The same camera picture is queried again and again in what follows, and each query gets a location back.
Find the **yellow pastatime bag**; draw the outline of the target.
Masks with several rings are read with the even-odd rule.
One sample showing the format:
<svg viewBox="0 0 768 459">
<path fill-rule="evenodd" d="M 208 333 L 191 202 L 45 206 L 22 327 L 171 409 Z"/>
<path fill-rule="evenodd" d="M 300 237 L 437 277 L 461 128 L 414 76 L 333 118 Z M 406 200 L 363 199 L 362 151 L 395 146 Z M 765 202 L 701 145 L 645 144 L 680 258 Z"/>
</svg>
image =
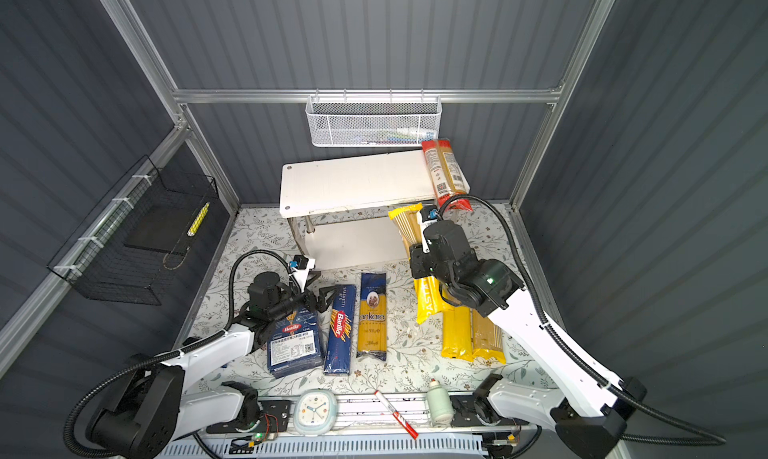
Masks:
<svg viewBox="0 0 768 459">
<path fill-rule="evenodd" d="M 424 266 L 428 259 L 423 249 L 423 235 L 418 224 L 418 212 L 423 204 L 404 206 L 388 213 L 389 219 L 397 226 L 403 240 L 414 289 L 417 297 L 417 323 L 425 323 L 431 316 L 443 312 L 448 305 L 440 293 L 440 283 L 437 278 L 428 275 L 429 270 Z"/>
<path fill-rule="evenodd" d="M 471 310 L 467 307 L 447 307 L 442 315 L 441 356 L 472 362 Z"/>
<path fill-rule="evenodd" d="M 471 312 L 472 357 L 486 361 L 506 363 L 504 338 L 501 329 L 479 312 Z"/>
</svg>

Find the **red spaghetti bag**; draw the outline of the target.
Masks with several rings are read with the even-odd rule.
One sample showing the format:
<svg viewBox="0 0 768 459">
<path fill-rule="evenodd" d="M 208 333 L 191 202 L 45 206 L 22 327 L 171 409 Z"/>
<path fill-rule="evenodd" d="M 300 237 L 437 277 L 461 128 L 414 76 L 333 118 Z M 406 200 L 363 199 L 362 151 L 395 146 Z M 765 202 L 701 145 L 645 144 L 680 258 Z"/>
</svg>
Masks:
<svg viewBox="0 0 768 459">
<path fill-rule="evenodd" d="M 439 207 L 450 198 L 470 192 L 449 140 L 424 141 L 421 148 Z"/>
</svg>

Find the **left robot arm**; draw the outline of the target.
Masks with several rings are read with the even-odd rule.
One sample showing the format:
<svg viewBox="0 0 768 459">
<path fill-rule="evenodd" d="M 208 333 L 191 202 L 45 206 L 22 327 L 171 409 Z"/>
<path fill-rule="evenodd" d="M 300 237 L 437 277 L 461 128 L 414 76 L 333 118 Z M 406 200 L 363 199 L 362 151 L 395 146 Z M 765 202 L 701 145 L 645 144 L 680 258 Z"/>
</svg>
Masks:
<svg viewBox="0 0 768 459">
<path fill-rule="evenodd" d="M 254 249 L 247 257 L 265 255 L 283 267 L 287 277 L 264 272 L 248 289 L 249 300 L 228 306 L 223 328 L 205 338 L 156 356 L 137 355 L 131 365 L 101 381 L 68 414 L 62 438 L 66 448 L 83 458 L 154 458 L 172 441 L 198 436 L 219 423 L 249 432 L 262 412 L 255 388 L 226 381 L 207 392 L 190 388 L 214 370 L 245 357 L 269 342 L 279 321 L 305 308 L 328 309 L 327 290 L 310 285 L 320 277 L 312 258 Z"/>
</svg>

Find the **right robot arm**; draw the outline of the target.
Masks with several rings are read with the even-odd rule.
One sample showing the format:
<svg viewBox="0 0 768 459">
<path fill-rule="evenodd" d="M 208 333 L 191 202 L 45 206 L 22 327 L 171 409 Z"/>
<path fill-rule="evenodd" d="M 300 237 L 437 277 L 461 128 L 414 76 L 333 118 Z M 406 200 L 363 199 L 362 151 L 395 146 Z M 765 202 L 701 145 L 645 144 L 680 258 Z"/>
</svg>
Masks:
<svg viewBox="0 0 768 459">
<path fill-rule="evenodd" d="M 456 195 L 417 214 L 419 237 L 410 248 L 414 278 L 438 280 L 445 302 L 489 319 L 533 357 L 554 380 L 545 393 L 492 374 L 474 392 L 478 417 L 486 423 L 521 419 L 556 433 L 580 458 L 606 458 L 622 442 L 676 447 L 726 444 L 722 435 L 644 403 L 646 387 L 621 378 L 598 362 L 544 310 L 508 222 L 500 222 L 514 268 L 481 259 L 463 228 L 445 218 L 447 209 L 473 195 Z"/>
</svg>

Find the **blue Barilla pasta box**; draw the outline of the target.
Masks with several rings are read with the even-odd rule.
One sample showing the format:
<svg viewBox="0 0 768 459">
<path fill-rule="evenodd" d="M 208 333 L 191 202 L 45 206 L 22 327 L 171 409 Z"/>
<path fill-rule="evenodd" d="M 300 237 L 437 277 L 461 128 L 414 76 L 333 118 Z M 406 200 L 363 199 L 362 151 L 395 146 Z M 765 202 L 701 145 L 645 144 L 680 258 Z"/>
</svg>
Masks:
<svg viewBox="0 0 768 459">
<path fill-rule="evenodd" d="M 319 315 L 302 308 L 276 324 L 267 343 L 267 369 L 275 378 L 322 365 Z"/>
</svg>

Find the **white two-tier shelf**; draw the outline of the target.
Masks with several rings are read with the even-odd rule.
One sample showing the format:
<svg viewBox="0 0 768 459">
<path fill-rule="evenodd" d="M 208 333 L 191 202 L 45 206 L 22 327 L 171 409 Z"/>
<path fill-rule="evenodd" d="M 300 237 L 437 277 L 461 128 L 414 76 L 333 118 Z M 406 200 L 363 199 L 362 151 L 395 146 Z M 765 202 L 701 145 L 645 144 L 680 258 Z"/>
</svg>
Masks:
<svg viewBox="0 0 768 459">
<path fill-rule="evenodd" d="M 286 164 L 279 210 L 301 253 L 326 271 L 404 261 L 407 249 L 397 226 L 386 217 L 320 225 L 312 222 L 313 217 L 433 198 L 430 173 L 417 149 Z"/>
</svg>

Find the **floral table mat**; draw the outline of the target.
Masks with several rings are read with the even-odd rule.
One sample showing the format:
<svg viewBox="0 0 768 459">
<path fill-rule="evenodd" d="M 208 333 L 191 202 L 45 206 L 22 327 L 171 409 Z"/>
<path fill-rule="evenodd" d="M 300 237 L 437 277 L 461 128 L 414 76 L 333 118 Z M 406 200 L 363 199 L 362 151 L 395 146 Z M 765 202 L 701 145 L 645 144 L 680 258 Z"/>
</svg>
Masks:
<svg viewBox="0 0 768 459">
<path fill-rule="evenodd" d="M 204 337 L 219 330 L 225 322 L 228 281 L 235 281 L 235 303 L 242 306 L 248 299 L 247 286 L 260 272 L 284 270 L 267 256 L 246 259 L 236 272 L 235 260 L 252 249 L 271 250 L 286 259 L 299 249 L 292 232 L 275 208 L 246 208 L 235 219 L 221 257 L 214 264 L 214 276 L 197 308 L 190 333 Z M 360 283 L 364 272 L 387 276 L 388 320 L 387 359 L 379 361 L 365 356 L 354 358 L 346 375 L 326 375 L 317 367 L 282 378 L 267 369 L 267 353 L 260 349 L 248 356 L 216 369 L 191 387 L 203 392 L 226 381 L 247 384 L 262 396 L 298 396 L 311 389 L 328 389 L 336 395 L 384 393 L 416 393 L 426 391 L 431 380 L 438 380 L 450 391 L 471 391 L 490 373 L 527 386 L 552 389 L 555 386 L 542 366 L 514 339 L 504 339 L 505 361 L 479 358 L 473 362 L 448 359 L 442 352 L 442 318 L 435 315 L 424 323 L 417 321 L 417 298 L 407 261 L 379 263 L 323 272 L 319 287 Z"/>
</svg>

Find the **blue yellow spaghetti bag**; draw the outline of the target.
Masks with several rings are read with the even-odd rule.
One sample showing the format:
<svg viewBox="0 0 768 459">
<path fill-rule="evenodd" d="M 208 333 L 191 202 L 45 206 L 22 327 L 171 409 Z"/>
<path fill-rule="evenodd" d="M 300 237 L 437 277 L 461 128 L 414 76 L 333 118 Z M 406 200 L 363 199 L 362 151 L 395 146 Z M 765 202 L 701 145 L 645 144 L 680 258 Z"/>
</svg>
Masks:
<svg viewBox="0 0 768 459">
<path fill-rule="evenodd" d="M 363 273 L 360 288 L 357 357 L 387 360 L 387 295 L 385 273 Z"/>
</svg>

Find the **blue Barilla spaghetti box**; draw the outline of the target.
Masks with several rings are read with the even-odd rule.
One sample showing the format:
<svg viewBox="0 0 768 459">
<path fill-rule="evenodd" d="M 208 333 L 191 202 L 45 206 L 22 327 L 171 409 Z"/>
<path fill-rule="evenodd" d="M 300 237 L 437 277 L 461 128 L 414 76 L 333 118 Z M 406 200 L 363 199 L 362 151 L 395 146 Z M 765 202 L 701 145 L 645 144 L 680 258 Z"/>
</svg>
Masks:
<svg viewBox="0 0 768 459">
<path fill-rule="evenodd" d="M 324 362 L 326 375 L 348 375 L 350 373 L 356 299 L 357 289 L 354 285 L 345 284 L 334 287 Z"/>
</svg>

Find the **mint alarm clock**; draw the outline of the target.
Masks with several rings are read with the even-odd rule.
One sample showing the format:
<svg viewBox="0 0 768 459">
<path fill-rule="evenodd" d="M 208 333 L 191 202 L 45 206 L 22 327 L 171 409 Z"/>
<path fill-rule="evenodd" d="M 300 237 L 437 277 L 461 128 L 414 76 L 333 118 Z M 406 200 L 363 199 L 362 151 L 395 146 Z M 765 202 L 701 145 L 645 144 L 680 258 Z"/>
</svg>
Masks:
<svg viewBox="0 0 768 459">
<path fill-rule="evenodd" d="M 338 401 L 328 390 L 303 393 L 295 402 L 292 414 L 295 431 L 304 436 L 320 436 L 329 432 L 338 417 Z"/>
</svg>

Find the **red white marker pen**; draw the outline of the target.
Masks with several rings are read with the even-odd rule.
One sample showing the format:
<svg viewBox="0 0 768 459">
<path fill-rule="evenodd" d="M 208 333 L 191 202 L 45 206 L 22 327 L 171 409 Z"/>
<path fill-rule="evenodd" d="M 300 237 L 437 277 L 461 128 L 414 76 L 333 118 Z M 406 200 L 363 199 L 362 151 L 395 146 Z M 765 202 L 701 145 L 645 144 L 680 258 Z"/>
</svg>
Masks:
<svg viewBox="0 0 768 459">
<path fill-rule="evenodd" d="M 380 391 L 376 390 L 374 396 L 385 407 L 385 409 L 393 416 L 398 424 L 407 432 L 407 434 L 414 440 L 419 437 L 418 432 L 414 427 L 404 418 L 404 416 L 397 410 L 397 408 L 386 398 L 386 396 Z"/>
</svg>

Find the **small white bottle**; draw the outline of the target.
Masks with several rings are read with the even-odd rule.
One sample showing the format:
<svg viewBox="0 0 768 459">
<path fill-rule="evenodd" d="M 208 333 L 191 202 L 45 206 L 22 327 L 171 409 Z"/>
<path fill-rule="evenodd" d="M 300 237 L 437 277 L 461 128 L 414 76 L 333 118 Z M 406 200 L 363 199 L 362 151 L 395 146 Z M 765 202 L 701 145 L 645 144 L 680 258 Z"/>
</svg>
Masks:
<svg viewBox="0 0 768 459">
<path fill-rule="evenodd" d="M 453 420 L 455 411 L 449 392 L 436 379 L 429 383 L 426 393 L 426 403 L 430 420 L 435 426 L 449 426 Z"/>
</svg>

